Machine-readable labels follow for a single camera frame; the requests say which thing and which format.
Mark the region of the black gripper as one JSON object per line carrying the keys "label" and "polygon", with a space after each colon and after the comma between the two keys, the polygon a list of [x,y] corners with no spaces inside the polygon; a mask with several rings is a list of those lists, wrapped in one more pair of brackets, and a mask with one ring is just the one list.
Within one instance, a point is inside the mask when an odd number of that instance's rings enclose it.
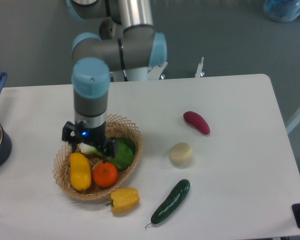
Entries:
{"label": "black gripper", "polygon": [[88,128],[84,126],[83,122],[74,125],[67,121],[62,127],[61,139],[71,146],[72,153],[77,151],[78,142],[100,148],[102,162],[107,163],[118,153],[118,139],[116,137],[106,138],[105,131],[105,122],[100,126]]}

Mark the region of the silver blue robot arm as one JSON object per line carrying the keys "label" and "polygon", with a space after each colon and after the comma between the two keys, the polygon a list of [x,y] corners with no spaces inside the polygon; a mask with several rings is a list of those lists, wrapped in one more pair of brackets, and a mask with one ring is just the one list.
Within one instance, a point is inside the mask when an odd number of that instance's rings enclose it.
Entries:
{"label": "silver blue robot arm", "polygon": [[111,73],[162,65],[167,60],[166,38],[155,31],[148,0],[69,0],[66,4],[76,19],[104,18],[122,27],[121,36],[108,30],[105,37],[85,32],[74,39],[74,123],[62,130],[63,141],[73,150],[85,143],[107,162],[118,152],[117,140],[105,135]]}

